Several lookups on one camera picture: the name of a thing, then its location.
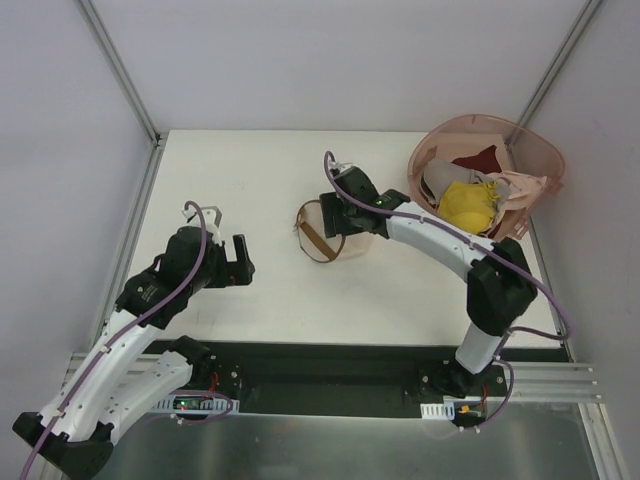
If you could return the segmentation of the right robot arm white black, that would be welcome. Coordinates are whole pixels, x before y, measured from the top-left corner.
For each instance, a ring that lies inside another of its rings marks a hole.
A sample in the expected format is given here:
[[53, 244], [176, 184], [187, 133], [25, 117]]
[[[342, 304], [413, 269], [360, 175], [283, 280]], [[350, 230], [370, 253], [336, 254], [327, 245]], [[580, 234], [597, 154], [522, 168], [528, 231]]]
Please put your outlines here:
[[330, 166], [326, 174], [334, 188], [320, 197], [327, 237], [367, 233], [393, 240], [465, 283], [470, 325], [453, 359], [431, 374], [430, 385], [454, 398], [476, 392], [508, 329], [538, 295], [519, 243], [494, 242], [449, 226], [397, 190], [379, 192], [355, 165]]

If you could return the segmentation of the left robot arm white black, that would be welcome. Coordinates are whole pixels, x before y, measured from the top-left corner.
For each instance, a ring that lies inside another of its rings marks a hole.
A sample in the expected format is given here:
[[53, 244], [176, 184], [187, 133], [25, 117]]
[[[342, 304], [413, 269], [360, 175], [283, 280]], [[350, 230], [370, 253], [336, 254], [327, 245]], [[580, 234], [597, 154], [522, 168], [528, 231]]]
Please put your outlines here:
[[174, 392], [185, 401], [180, 423], [194, 424], [197, 403], [209, 401], [211, 420], [236, 405], [232, 386], [224, 386], [214, 353], [189, 336], [171, 342], [138, 379], [123, 385], [129, 368], [202, 289], [247, 286], [255, 267], [246, 240], [233, 238], [236, 257], [199, 227], [184, 226], [163, 253], [131, 277], [116, 300], [101, 339], [60, 393], [38, 412], [23, 412], [14, 432], [70, 479], [92, 479], [108, 462], [124, 434]]

